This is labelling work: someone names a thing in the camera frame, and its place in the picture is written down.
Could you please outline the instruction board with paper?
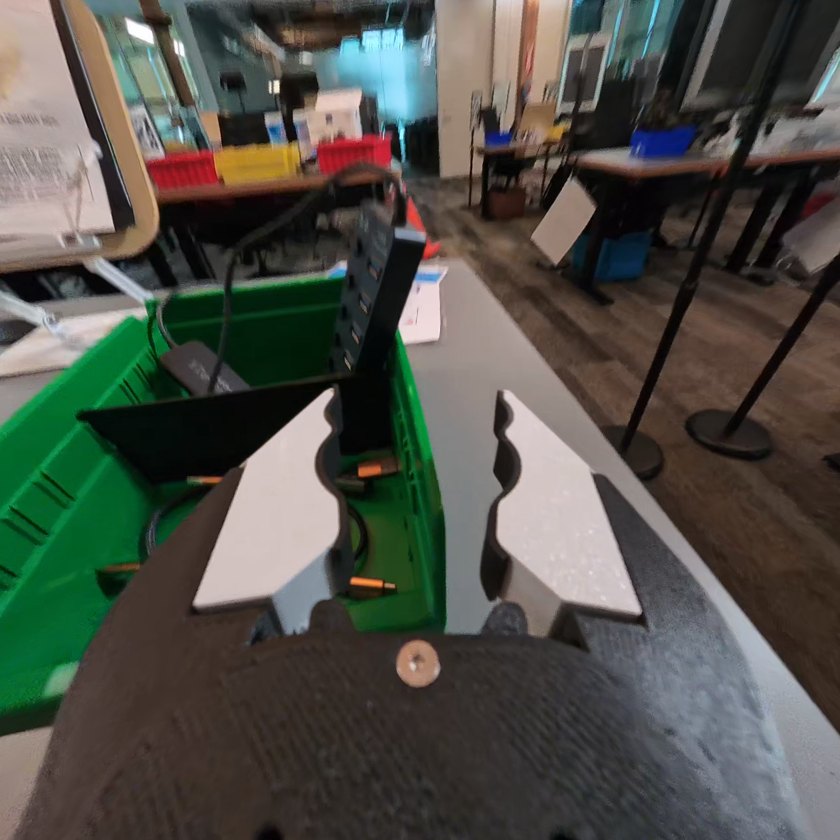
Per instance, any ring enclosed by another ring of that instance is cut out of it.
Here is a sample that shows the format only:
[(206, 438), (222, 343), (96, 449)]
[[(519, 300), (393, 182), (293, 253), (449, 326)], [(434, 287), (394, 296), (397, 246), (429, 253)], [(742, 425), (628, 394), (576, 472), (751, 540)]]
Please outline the instruction board with paper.
[(2, 2), (2, 274), (109, 280), (159, 232), (109, 47), (83, 2)]

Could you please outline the black stanchion post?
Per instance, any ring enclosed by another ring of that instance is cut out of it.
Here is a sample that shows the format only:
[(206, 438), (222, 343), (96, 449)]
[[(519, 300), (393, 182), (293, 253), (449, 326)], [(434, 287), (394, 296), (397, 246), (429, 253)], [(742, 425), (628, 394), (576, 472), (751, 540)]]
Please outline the black stanchion post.
[(739, 184), (742, 169), (752, 152), (775, 90), (779, 85), (786, 57), (810, 5), (809, 1), (786, 1), (780, 7), (780, 22), (773, 24), (770, 30), (769, 62), (760, 79), (758, 91), (742, 131), (741, 141), (731, 156), (717, 199), (711, 207), (707, 227), (690, 261), (687, 273), (679, 284), (673, 307), (639, 390), (633, 410), (625, 425), (611, 425), (602, 428), (606, 440), (614, 447), (635, 477), (642, 481), (652, 480), (661, 473), (665, 465), (665, 457), (656, 441), (649, 435), (641, 433), (639, 428), (676, 341), (681, 324), (697, 292), (701, 271), (707, 263), (711, 247)]
[(686, 431), (698, 445), (717, 455), (747, 461), (766, 459), (772, 454), (769, 431), (750, 419), (749, 414), (838, 281), (836, 256), (823, 270), (802, 309), (734, 410), (706, 409), (687, 418)]

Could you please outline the yellow bin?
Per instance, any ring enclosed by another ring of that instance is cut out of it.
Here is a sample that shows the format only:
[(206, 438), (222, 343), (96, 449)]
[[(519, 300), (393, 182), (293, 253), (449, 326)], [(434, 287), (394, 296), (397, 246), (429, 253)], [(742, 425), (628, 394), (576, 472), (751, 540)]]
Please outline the yellow bin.
[(228, 146), (213, 157), (218, 180), (226, 186), (286, 179), (301, 168), (297, 142)]

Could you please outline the tall black USB hub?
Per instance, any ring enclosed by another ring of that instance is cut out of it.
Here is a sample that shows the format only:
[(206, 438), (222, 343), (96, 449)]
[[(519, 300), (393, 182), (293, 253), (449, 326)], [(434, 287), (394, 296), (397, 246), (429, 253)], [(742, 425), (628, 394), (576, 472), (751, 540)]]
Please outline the tall black USB hub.
[(340, 393), (343, 455), (392, 446), (390, 359), (426, 242), (425, 233), (394, 225), (384, 205), (362, 206), (328, 355)]

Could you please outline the slim dark grey USB hub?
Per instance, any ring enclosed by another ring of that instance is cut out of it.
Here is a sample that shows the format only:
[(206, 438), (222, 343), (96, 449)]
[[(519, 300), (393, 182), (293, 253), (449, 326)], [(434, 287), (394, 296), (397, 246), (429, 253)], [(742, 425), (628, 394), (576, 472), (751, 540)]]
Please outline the slim dark grey USB hub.
[(227, 363), (221, 363), (217, 378), (211, 379), (218, 357), (204, 343), (190, 341), (164, 352), (160, 357), (162, 368), (191, 396), (221, 395), (245, 392), (250, 385)]

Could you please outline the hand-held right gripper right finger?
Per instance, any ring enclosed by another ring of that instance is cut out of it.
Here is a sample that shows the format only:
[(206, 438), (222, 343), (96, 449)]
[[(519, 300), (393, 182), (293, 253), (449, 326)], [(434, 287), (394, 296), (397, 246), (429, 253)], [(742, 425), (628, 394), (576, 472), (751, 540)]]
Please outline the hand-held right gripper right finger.
[(636, 624), (644, 611), (587, 462), (512, 391), (497, 393), (491, 502), (479, 577), (532, 637), (572, 616)]

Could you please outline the orange traffic cone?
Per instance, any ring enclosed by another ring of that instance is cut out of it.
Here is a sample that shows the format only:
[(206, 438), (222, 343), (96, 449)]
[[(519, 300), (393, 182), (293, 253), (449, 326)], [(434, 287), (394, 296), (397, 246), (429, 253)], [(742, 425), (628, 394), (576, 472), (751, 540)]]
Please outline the orange traffic cone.
[(406, 221), (407, 224), (418, 233), (425, 235), (426, 243), (423, 252), (423, 261), (428, 261), (437, 257), (440, 253), (440, 242), (433, 239), (431, 234), (428, 233), (426, 227), (424, 225), (424, 221), (418, 212), (417, 206), (413, 198), (407, 194), (406, 195)]

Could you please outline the wooden background table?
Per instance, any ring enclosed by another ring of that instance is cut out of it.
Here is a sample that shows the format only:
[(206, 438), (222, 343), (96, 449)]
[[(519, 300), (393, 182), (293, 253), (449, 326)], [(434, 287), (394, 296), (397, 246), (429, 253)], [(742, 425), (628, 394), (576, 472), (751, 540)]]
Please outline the wooden background table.
[(237, 242), (268, 224), (311, 193), (313, 205), (303, 212), (312, 224), (335, 208), (357, 207), (368, 196), (383, 198), (401, 177), (391, 169), (355, 164), (341, 176), (293, 175), (261, 182), (226, 185), (221, 182), (173, 188), (156, 186), (161, 231), (144, 258), (164, 289), (177, 286), (173, 267), (162, 239), (172, 235), (192, 277), (200, 282), (216, 280), (220, 265), (208, 258), (205, 246), (225, 255)]

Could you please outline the printed instruction sheet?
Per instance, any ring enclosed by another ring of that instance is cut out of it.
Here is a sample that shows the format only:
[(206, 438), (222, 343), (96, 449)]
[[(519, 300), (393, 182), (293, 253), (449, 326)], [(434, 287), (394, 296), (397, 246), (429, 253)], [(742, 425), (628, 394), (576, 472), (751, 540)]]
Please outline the printed instruction sheet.
[[(348, 262), (342, 260), (328, 269), (326, 278), (344, 282), (348, 272)], [(440, 263), (422, 262), (416, 271), (413, 284), (407, 294), (406, 303), (398, 323), (398, 331), (404, 344), (434, 343), (440, 338), (443, 315), (440, 296), (440, 286), (448, 273), (448, 266)], [(352, 281), (348, 281), (349, 288), (357, 291), (374, 293), (378, 291), (380, 281), (374, 277), (375, 270), (369, 267), (365, 270), (365, 279), (360, 280), (353, 272)], [(360, 318), (370, 314), (368, 298), (357, 307)], [(359, 321), (355, 317), (355, 309), (350, 308), (350, 346), (361, 343), (364, 337), (366, 321)]]

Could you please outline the white leaning board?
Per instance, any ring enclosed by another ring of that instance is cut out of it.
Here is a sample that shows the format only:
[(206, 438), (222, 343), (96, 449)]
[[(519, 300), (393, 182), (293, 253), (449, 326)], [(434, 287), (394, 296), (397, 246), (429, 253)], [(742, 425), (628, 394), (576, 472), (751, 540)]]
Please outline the white leaning board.
[(571, 175), (530, 237), (546, 264), (557, 267), (563, 262), (596, 208), (590, 193), (576, 175)]

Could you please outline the red bin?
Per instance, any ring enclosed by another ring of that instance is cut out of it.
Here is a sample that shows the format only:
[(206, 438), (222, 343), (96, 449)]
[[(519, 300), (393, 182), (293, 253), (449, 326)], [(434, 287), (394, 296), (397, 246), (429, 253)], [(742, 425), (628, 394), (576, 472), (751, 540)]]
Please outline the red bin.
[(371, 133), (357, 139), (321, 142), (316, 147), (316, 156), (323, 175), (335, 175), (362, 163), (389, 168), (392, 164), (392, 133)]
[(219, 183), (214, 153), (210, 150), (168, 154), (145, 162), (145, 166), (160, 191)]

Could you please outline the blue bin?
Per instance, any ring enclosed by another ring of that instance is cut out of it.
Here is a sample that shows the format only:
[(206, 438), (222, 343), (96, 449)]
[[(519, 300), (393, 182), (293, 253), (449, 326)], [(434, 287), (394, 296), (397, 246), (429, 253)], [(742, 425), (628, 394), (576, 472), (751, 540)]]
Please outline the blue bin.
[[(571, 249), (568, 277), (573, 280), (577, 280), (582, 273), (589, 239), (588, 234), (582, 233)], [(645, 273), (652, 243), (651, 232), (604, 238), (595, 268), (595, 282), (609, 284), (639, 279)]]
[(697, 126), (680, 124), (665, 129), (638, 128), (631, 137), (629, 153), (641, 160), (679, 158), (685, 155), (697, 134)]

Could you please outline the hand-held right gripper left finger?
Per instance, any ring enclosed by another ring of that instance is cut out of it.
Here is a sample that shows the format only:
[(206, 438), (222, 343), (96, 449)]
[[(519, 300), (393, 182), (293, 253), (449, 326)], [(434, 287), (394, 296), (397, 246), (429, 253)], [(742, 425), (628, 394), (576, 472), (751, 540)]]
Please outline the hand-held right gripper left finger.
[(340, 468), (337, 387), (316, 395), (249, 456), (192, 607), (261, 607), (281, 635), (309, 630), (313, 608), (345, 593), (354, 569)]

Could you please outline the green bin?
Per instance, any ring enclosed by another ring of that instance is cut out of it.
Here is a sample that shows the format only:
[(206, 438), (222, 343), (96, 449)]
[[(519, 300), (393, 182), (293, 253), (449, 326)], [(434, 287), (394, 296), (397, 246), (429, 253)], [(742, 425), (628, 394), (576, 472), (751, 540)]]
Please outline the green bin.
[[(234, 292), (229, 362), (250, 389), (330, 376), (342, 282), (268, 280)], [(186, 580), (185, 620), (246, 462), (154, 485), (77, 420), (89, 409), (181, 397), (152, 319), (125, 321), (2, 426), (2, 735), (50, 725), (100, 626), (162, 571), (140, 607), (140, 639), (164, 639), (164, 602)], [(390, 359), (392, 446), (343, 455), (350, 586), (362, 632), (442, 630), (445, 520), (423, 410), (399, 339)]]

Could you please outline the black bin divider panel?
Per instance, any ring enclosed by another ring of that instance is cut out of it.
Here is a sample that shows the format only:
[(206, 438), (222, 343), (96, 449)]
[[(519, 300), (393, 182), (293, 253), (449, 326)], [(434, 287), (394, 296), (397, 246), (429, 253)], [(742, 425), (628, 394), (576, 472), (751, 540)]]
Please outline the black bin divider panel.
[(87, 409), (88, 425), (154, 485), (218, 476), (240, 465), (322, 394), (351, 395), (361, 381), (326, 376), (221, 395)]

